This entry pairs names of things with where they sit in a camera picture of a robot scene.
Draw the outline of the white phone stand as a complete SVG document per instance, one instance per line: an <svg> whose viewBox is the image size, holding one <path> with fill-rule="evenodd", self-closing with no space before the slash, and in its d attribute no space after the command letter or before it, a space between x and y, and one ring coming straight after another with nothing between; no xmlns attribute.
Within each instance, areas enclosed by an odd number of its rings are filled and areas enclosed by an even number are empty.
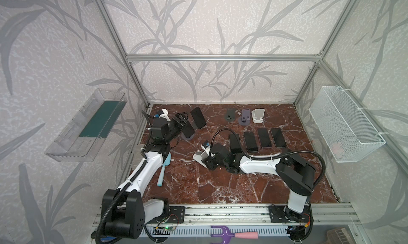
<svg viewBox="0 0 408 244"><path fill-rule="evenodd" d="M261 124L264 121L265 109L255 109L251 112L253 123Z"/></svg>
<svg viewBox="0 0 408 244"><path fill-rule="evenodd" d="M193 155L193 159L198 162L200 165L203 167L207 168L207 166L204 164L203 160L208 158L208 153L206 151L197 151Z"/></svg>

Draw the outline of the white phone stand front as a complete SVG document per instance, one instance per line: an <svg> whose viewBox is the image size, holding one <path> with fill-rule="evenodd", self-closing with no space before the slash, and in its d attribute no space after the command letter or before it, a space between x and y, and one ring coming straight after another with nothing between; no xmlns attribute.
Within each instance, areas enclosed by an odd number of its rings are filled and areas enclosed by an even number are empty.
<svg viewBox="0 0 408 244"><path fill-rule="evenodd" d="M208 153L206 151L197 151L193 155L193 159L198 162L200 165L203 167L207 168L207 166L204 164L203 160L208 158Z"/></svg>

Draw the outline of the purple round phone stand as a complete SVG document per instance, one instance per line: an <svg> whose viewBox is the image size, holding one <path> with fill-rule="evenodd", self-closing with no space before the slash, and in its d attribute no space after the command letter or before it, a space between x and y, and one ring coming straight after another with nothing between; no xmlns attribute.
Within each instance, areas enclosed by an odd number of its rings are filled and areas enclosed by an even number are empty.
<svg viewBox="0 0 408 244"><path fill-rule="evenodd" d="M241 126L248 126L251 124L251 110L250 109L243 109L241 116L239 118L239 124Z"/></svg>

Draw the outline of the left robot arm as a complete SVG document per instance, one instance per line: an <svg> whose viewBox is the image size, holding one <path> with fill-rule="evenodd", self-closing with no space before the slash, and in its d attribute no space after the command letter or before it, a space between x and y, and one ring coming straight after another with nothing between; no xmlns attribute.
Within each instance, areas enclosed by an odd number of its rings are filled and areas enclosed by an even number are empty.
<svg viewBox="0 0 408 244"><path fill-rule="evenodd" d="M95 242L103 243L110 237L114 244L123 238L137 239L146 224L154 218L167 218L170 212L166 198L143 202L143 194L155 172L170 156L171 141L179 136L189 123L186 112L170 119L165 113L144 114L149 124L149 136L141 149L141 162L117 189L109 189L103 196L101 220L95 231Z"/></svg>

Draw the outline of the black phone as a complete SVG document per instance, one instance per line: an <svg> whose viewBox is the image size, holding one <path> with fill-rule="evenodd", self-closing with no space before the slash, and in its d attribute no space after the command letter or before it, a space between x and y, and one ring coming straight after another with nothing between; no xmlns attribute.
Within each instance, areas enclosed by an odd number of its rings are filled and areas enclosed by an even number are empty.
<svg viewBox="0 0 408 244"><path fill-rule="evenodd" d="M241 141L239 134L229 134L229 148L232 154L241 154Z"/></svg>
<svg viewBox="0 0 408 244"><path fill-rule="evenodd" d="M195 107L193 110L191 110L191 115L198 129L202 129L203 127L206 126L207 122L199 107Z"/></svg>
<svg viewBox="0 0 408 244"><path fill-rule="evenodd" d="M187 121L182 129L182 133L184 133L186 137L190 137L192 134L194 134L194 132L195 132L194 128L192 127L190 122Z"/></svg>
<svg viewBox="0 0 408 244"><path fill-rule="evenodd" d="M272 128L271 135L273 137L274 143L278 148L287 147L286 140L284 138L283 132L280 128Z"/></svg>
<svg viewBox="0 0 408 244"><path fill-rule="evenodd" d="M256 142L255 134L252 131L245 131L244 140L246 144L247 151L249 153L258 152L258 145Z"/></svg>
<svg viewBox="0 0 408 244"><path fill-rule="evenodd" d="M260 145L262 148L271 148L272 142L268 134L267 128L259 128L257 129L258 138L260 141Z"/></svg>

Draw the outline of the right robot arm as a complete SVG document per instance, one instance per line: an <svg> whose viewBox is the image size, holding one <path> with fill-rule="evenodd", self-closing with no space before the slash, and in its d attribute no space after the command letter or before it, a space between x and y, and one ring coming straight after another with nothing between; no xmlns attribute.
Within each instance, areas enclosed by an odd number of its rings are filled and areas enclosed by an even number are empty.
<svg viewBox="0 0 408 244"><path fill-rule="evenodd" d="M279 176L289 187L285 206L271 205L272 222L300 222L303 215L311 215L306 203L326 172L324 159L314 151L287 151L269 156L233 154L222 144L208 145L197 151L193 159L208 170L224 168L232 174L264 173Z"/></svg>

